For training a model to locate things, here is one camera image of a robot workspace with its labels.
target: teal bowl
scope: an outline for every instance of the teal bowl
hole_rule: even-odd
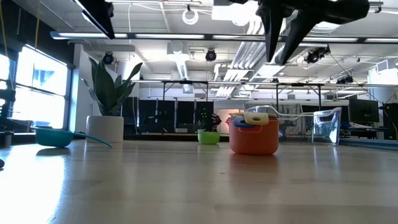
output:
[[[66,147],[72,142],[73,133],[56,129],[36,129],[36,143],[42,146]]]
[[[109,147],[112,147],[112,145],[110,145],[106,141],[98,139],[94,136],[89,136],[87,134],[73,133],[61,129],[52,129],[51,127],[36,127],[32,129],[36,130],[36,143],[42,146],[66,147],[72,142],[74,136],[81,136],[84,138],[94,139],[96,141],[102,142]]]

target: computer monitor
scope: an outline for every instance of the computer monitor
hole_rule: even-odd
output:
[[[373,100],[349,100],[349,120],[354,123],[378,123],[379,104]]]

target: spotlight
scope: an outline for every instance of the spotlight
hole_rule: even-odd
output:
[[[347,77],[338,79],[336,84],[349,84],[353,82],[354,82],[353,77],[351,75],[348,75]]]
[[[206,54],[206,61],[212,62],[215,61],[217,58],[217,54],[213,49],[209,49]]]
[[[327,47],[318,47],[314,51],[308,53],[305,57],[305,62],[307,63],[317,63],[319,60],[325,57],[325,55],[330,53],[329,46]]]
[[[106,65],[111,65],[113,62],[113,52],[106,52],[104,58],[102,59],[102,61],[106,64]]]

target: plant leaf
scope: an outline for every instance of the plant leaf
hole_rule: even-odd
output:
[[[90,63],[91,63],[91,77],[93,79],[93,83],[95,86],[95,76],[97,74],[98,64],[91,57],[89,57],[88,60],[90,60]]]
[[[90,93],[90,96],[92,97],[92,99],[95,100],[95,101],[97,102],[98,108],[99,108],[99,111],[101,112],[101,114],[102,114],[102,115],[105,115],[104,105],[103,105],[103,104],[100,102],[100,100],[97,98],[97,96],[95,95],[94,90],[93,90],[92,88],[90,88],[88,82],[87,82],[84,78],[80,77],[80,79],[83,80],[83,83],[86,85],[86,87],[87,87],[87,89],[88,89],[88,92]]]
[[[127,87],[129,86],[129,83],[130,83],[131,78],[132,78],[134,75],[137,75],[137,73],[138,73],[139,70],[141,69],[141,66],[142,66],[142,62],[141,62],[141,63],[138,63],[138,64],[132,69],[129,78],[127,78],[127,80],[124,81],[124,82],[122,83],[122,85],[120,85],[120,86],[118,86],[118,87],[116,88],[116,96],[117,96],[118,99],[120,99],[121,97],[124,96],[124,94],[125,94],[125,92],[126,92],[126,90],[127,90]]]
[[[124,101],[129,97],[130,93],[132,92],[134,85],[135,85],[135,83],[133,83],[127,87],[127,90],[126,90],[125,94],[123,95],[123,97],[119,98],[117,105],[111,109],[112,114],[116,114],[119,111],[119,109],[120,109],[120,107],[122,107]]]
[[[96,71],[94,92],[99,101],[104,105],[106,111],[109,111],[117,104],[116,91],[111,75],[106,71],[103,61],[99,62]]]
[[[114,81],[114,87],[117,88],[118,86],[122,85],[122,75],[116,77]]]

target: table surface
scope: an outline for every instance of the table surface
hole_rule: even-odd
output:
[[[398,152],[75,141],[0,149],[0,223],[397,223]]]

